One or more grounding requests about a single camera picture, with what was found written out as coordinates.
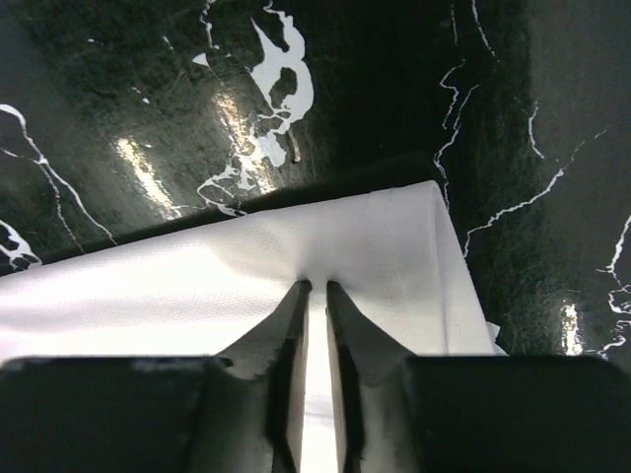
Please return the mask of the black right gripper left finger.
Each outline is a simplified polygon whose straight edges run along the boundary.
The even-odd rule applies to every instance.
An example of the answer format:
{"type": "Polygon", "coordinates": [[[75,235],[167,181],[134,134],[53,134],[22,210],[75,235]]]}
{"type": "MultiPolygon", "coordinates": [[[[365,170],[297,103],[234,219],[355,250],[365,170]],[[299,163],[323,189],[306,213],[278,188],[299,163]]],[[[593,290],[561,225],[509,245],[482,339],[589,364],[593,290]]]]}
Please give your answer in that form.
{"type": "Polygon", "coordinates": [[[312,286],[213,356],[23,357],[1,369],[5,472],[296,472],[312,286]]]}

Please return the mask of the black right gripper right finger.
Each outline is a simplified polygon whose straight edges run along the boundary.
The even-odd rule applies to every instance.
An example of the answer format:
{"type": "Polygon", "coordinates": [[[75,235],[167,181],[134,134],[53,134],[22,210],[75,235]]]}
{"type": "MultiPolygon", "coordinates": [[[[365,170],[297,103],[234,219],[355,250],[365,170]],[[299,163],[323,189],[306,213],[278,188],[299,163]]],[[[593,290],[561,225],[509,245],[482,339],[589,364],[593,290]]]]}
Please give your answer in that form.
{"type": "Polygon", "coordinates": [[[592,357],[420,356],[326,288],[344,472],[626,472],[630,379],[592,357]]]}

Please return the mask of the white t shirt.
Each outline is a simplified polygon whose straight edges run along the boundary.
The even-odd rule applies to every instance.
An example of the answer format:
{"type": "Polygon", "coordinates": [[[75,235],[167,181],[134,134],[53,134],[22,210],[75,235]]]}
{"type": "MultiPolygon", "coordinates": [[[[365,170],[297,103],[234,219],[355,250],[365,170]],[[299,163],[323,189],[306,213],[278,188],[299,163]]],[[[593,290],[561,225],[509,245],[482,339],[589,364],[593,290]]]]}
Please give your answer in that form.
{"type": "Polygon", "coordinates": [[[419,355],[495,355],[433,182],[258,212],[32,269],[1,281],[1,357],[212,355],[297,280],[309,314],[305,472],[334,472],[325,287],[419,355]]]}

